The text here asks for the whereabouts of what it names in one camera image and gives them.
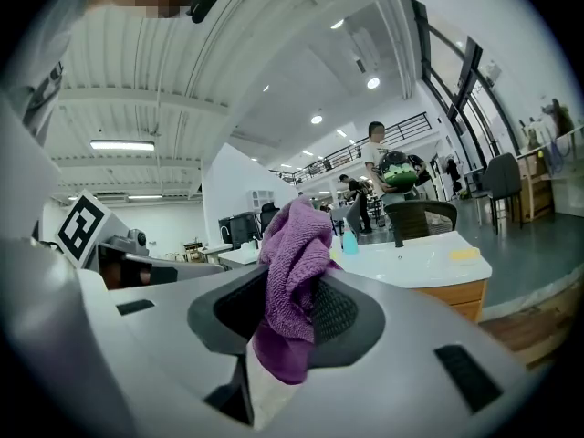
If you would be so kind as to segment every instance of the yellow sticky note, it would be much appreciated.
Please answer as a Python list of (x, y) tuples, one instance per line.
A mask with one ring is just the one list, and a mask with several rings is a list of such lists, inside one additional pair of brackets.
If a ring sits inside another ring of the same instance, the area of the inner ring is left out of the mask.
[(465, 248), (465, 250), (454, 250), (450, 252), (450, 259), (473, 259), (478, 258), (481, 255), (481, 251), (476, 248)]

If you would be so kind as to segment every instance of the railing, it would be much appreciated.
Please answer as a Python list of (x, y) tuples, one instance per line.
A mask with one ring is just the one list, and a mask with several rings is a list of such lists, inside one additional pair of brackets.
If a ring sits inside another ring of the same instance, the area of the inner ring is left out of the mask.
[[(391, 125), (390, 127), (386, 127), (385, 138), (381, 144), (391, 146), (392, 144), (407, 140), (431, 129), (432, 126), (426, 118), (426, 112), (424, 112), (401, 121), (400, 123), (396, 123), (395, 125)], [(282, 180), (288, 183), (299, 184), (324, 172), (331, 171), (340, 165), (344, 165), (360, 158), (361, 147), (367, 141), (369, 141), (369, 138), (363, 138), (362, 140), (356, 141), (355, 144), (351, 144), (346, 148), (335, 151), (324, 159), (312, 162), (309, 166), (295, 173), (281, 171), (271, 172), (280, 176)]]

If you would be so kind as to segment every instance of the wooden drawer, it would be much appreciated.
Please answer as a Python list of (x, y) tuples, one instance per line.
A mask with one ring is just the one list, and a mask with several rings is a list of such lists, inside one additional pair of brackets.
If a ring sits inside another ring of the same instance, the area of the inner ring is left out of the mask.
[(478, 321), (478, 317), (481, 314), (481, 302), (468, 302), (459, 303), (458, 305), (452, 305), (451, 309), (456, 310), (463, 317), (470, 319), (474, 323)]
[(448, 305), (458, 305), (461, 303), (476, 302), (483, 298), (486, 281), (468, 282), (456, 286), (445, 287), (422, 287), (416, 288), (418, 292), (423, 292), (429, 296), (440, 298)]

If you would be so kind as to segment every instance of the person in black clothing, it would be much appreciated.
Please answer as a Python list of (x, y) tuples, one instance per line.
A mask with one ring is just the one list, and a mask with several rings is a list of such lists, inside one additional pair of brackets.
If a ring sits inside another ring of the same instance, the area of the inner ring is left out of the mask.
[(418, 192), (424, 193), (426, 200), (438, 201), (432, 177), (426, 169), (426, 162), (424, 162), (420, 156), (416, 156), (415, 154), (410, 154), (408, 160), (418, 175), (418, 181), (416, 182), (416, 189)]
[(363, 220), (363, 224), (365, 225), (365, 230), (361, 232), (362, 234), (370, 234), (373, 232), (371, 230), (371, 220), (369, 215), (367, 214), (367, 189), (366, 187), (358, 182), (355, 179), (351, 179), (349, 176), (345, 175), (344, 173), (339, 177), (339, 180), (343, 183), (346, 183), (349, 186), (349, 193), (347, 198), (351, 196), (356, 196), (357, 194), (360, 196), (359, 199), (359, 214), (361, 219)]

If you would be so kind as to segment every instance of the purple towel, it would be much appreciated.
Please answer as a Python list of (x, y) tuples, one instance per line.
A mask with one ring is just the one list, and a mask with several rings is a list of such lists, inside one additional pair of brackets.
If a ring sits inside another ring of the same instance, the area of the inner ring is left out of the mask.
[(264, 234), (259, 262), (269, 265), (266, 315), (254, 335), (254, 351), (261, 364), (286, 384), (307, 377), (314, 330), (311, 280), (338, 266), (330, 260), (332, 225), (300, 196), (284, 206)]

